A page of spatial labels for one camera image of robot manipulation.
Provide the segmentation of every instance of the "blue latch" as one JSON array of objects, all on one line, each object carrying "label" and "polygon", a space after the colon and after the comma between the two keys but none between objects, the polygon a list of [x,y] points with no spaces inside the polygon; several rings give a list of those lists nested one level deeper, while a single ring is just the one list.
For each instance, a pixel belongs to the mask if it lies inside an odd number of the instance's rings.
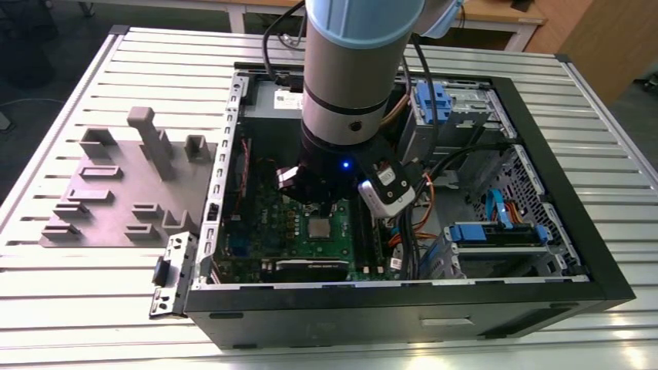
[{"label": "blue latch", "polygon": [[[424,115],[424,122],[432,123],[432,100],[429,96],[429,88],[425,81],[420,81],[415,85],[416,98],[420,103],[420,110]],[[436,95],[436,113],[439,114],[439,124],[448,121],[450,113],[452,112],[452,98],[443,90],[443,85],[437,82],[433,83],[433,93]]]},{"label": "blue latch", "polygon": [[486,241],[484,228],[482,225],[464,224],[448,227],[450,239],[458,241]]},{"label": "blue latch", "polygon": [[546,227],[543,227],[542,225],[536,225],[535,231],[542,244],[546,244],[548,242],[548,232],[546,231]]}]

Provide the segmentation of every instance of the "screw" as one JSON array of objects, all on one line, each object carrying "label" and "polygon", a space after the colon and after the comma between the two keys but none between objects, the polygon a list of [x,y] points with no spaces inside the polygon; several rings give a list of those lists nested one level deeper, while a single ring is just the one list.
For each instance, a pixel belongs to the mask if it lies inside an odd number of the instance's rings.
[{"label": "screw", "polygon": [[349,130],[352,131],[359,131],[360,130],[360,121],[355,121],[352,123],[349,123]]}]

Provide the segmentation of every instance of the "motherboard chip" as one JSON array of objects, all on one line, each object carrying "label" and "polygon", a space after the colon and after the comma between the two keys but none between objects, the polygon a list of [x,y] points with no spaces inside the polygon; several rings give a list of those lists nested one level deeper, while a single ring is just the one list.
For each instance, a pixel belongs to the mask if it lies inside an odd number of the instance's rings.
[{"label": "motherboard chip", "polygon": [[308,239],[328,239],[331,237],[331,223],[328,218],[308,219]]}]

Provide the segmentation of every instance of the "wooden desk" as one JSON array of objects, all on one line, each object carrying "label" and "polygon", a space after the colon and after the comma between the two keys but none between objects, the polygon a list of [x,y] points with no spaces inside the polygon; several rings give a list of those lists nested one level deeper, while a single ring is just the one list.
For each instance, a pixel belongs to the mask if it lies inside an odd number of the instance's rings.
[{"label": "wooden desk", "polygon": [[[512,32],[504,51],[522,52],[535,34],[536,27],[546,23],[546,17],[535,3],[530,5],[527,12],[519,12],[510,5],[511,1],[467,0],[463,5],[466,10],[463,27],[466,29]],[[460,17],[462,12],[459,12],[452,27],[459,26]]]},{"label": "wooden desk", "polygon": [[[297,4],[297,0],[96,0],[94,2],[224,11],[228,13],[233,33],[244,33],[245,13],[283,14],[289,7]],[[535,33],[536,26],[546,22],[546,18],[535,5],[530,7],[528,12],[519,12],[510,8],[510,4],[511,0],[467,0],[463,5],[466,9],[463,27],[512,32],[504,50],[522,52]],[[303,15],[303,10],[295,12],[295,15]],[[459,20],[460,15],[452,27],[459,27]]]}]

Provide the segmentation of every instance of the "motherboard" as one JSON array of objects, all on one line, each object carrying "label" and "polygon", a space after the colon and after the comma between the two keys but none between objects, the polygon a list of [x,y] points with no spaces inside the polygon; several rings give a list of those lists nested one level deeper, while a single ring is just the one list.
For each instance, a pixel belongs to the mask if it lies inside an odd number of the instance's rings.
[{"label": "motherboard", "polygon": [[[384,269],[385,243],[376,225],[359,224],[355,201],[339,200],[321,217],[315,204],[301,204],[275,189],[268,172],[267,163],[253,164],[248,199],[223,220],[213,256],[220,283],[392,279]],[[363,230],[371,240],[363,240]]]}]

